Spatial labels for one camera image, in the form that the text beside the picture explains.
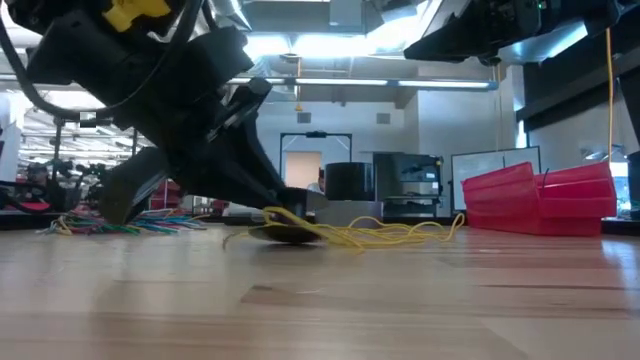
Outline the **red plastic bin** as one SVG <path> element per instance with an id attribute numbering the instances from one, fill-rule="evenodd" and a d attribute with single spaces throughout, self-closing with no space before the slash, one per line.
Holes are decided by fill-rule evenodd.
<path id="1" fill-rule="evenodd" d="M 597 236 L 617 214 L 606 162 L 534 174 L 528 162 L 462 182 L 468 223 L 474 228 L 538 236 Z"/>

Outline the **black round spool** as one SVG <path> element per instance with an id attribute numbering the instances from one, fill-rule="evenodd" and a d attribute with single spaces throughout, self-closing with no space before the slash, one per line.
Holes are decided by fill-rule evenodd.
<path id="1" fill-rule="evenodd" d="M 309 244 L 318 242 L 322 239 L 320 235 L 307 230 L 300 226 L 276 226 L 276 225 L 264 225 L 248 230 L 248 234 L 252 237 L 293 245 Z"/>

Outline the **black background gantry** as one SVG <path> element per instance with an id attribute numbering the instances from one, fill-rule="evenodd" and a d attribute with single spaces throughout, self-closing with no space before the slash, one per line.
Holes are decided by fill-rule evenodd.
<path id="1" fill-rule="evenodd" d="M 287 186 L 306 188 L 318 182 L 328 164 L 352 161 L 350 133 L 316 130 L 279 135 L 278 172 Z"/>

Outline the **black tape roll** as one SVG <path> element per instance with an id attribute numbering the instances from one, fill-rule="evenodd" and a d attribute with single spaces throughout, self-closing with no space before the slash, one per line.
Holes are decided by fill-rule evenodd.
<path id="1" fill-rule="evenodd" d="M 327 164 L 325 195 L 332 201 L 374 201 L 373 164 L 362 162 Z"/>

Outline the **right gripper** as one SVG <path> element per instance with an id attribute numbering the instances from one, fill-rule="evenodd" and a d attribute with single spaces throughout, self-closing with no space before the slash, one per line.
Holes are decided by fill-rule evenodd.
<path id="1" fill-rule="evenodd" d="M 438 30 L 425 35 L 404 51 L 408 60 L 465 61 L 476 57 L 482 64 L 498 64 L 501 48 L 552 32 L 582 20 L 597 31 L 620 18 L 620 0 L 478 0 L 486 18 L 470 12 L 451 14 Z"/>

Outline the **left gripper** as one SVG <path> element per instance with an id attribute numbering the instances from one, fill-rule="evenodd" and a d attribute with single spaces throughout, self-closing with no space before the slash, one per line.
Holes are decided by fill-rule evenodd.
<path id="1" fill-rule="evenodd" d="M 224 98 L 225 84 L 253 65 L 245 44 L 234 27 L 196 37 L 115 118 L 153 145 L 111 170 L 99 202 L 105 219 L 128 222 L 165 179 L 189 195 L 306 214 L 307 191 L 285 185 L 258 138 L 258 110 L 270 83 L 253 78 Z"/>

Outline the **thin yellow hanging pendant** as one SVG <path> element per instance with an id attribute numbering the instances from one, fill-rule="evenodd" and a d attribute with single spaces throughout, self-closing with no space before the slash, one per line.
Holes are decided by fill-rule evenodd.
<path id="1" fill-rule="evenodd" d="M 301 105 L 301 86 L 297 84 L 297 81 L 299 79 L 299 77 L 302 75 L 302 57 L 298 56 L 297 57 L 297 70 L 296 70 L 296 78 L 295 78 L 295 96 L 296 96 L 296 106 L 295 106 L 295 111 L 296 112 L 302 112 L 303 108 Z"/>

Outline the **silver ceiling duct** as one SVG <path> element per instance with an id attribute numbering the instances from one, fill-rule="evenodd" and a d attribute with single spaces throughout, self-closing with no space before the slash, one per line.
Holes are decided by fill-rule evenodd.
<path id="1" fill-rule="evenodd" d="M 244 0 L 203 0 L 196 26 L 201 30 L 235 27 L 241 31 L 252 31 L 243 13 Z"/>

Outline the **person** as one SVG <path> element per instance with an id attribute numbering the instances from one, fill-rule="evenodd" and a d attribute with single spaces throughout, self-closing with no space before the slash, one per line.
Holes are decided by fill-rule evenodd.
<path id="1" fill-rule="evenodd" d="M 310 211 L 325 208 L 328 199 L 325 194 L 325 170 L 318 170 L 317 180 L 307 186 L 307 207 Z"/>

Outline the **whiteboard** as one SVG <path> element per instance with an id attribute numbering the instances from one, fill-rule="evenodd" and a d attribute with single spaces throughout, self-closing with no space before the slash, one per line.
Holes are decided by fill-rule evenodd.
<path id="1" fill-rule="evenodd" d="M 532 164 L 535 174 L 541 172 L 539 146 L 452 155 L 451 212 L 466 210 L 462 189 L 464 180 L 525 162 Z"/>

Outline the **background robot workstation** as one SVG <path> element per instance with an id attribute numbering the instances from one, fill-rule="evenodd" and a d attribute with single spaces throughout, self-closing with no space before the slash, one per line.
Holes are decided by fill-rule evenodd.
<path id="1" fill-rule="evenodd" d="M 87 190 L 88 201 L 97 203 L 108 170 L 103 163 L 75 164 L 63 161 L 61 155 L 62 127 L 67 123 L 54 118 L 54 154 L 44 163 L 31 163 L 26 167 L 22 181 L 0 180 L 0 211 L 12 210 L 27 215 L 66 213 L 77 208 L 83 200 L 82 185 L 86 177 L 95 177 L 97 183 Z"/>

